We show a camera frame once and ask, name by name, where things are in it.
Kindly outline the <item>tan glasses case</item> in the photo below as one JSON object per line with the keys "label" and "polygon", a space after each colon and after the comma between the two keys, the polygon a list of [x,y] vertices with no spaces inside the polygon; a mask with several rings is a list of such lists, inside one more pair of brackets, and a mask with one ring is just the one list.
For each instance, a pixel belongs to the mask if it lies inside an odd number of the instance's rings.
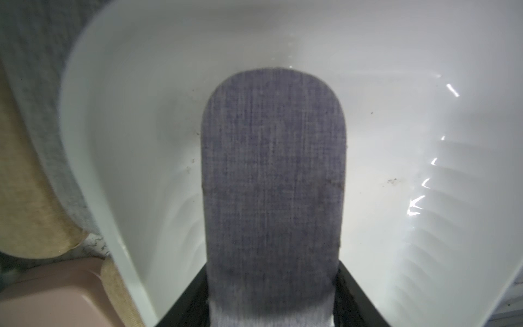
{"label": "tan glasses case", "polygon": [[1,252],[24,259],[55,258],[87,236],[51,188],[1,72]]}
{"label": "tan glasses case", "polygon": [[101,280],[108,299],[126,327],[145,327],[137,307],[111,257],[102,263]]}

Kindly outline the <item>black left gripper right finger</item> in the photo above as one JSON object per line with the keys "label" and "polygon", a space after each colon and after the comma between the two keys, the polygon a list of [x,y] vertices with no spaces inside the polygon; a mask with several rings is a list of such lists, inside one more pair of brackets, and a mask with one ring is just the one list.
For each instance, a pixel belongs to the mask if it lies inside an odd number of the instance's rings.
{"label": "black left gripper right finger", "polygon": [[335,327],[390,327],[342,261],[335,279]]}

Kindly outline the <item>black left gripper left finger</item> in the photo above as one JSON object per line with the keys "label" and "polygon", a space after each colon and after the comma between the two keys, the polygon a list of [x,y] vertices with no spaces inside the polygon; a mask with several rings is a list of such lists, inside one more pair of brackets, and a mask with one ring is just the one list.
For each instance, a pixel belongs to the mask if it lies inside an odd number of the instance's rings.
{"label": "black left gripper left finger", "polygon": [[180,295],[156,327],[209,327],[208,279],[206,265]]}

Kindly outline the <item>purple fabric glasses case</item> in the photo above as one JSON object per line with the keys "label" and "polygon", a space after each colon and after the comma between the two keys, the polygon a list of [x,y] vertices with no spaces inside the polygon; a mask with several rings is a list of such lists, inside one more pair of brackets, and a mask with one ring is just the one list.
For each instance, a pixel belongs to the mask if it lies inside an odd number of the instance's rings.
{"label": "purple fabric glasses case", "polygon": [[299,71],[237,73],[201,126],[212,326],[329,326],[346,169],[335,93]]}

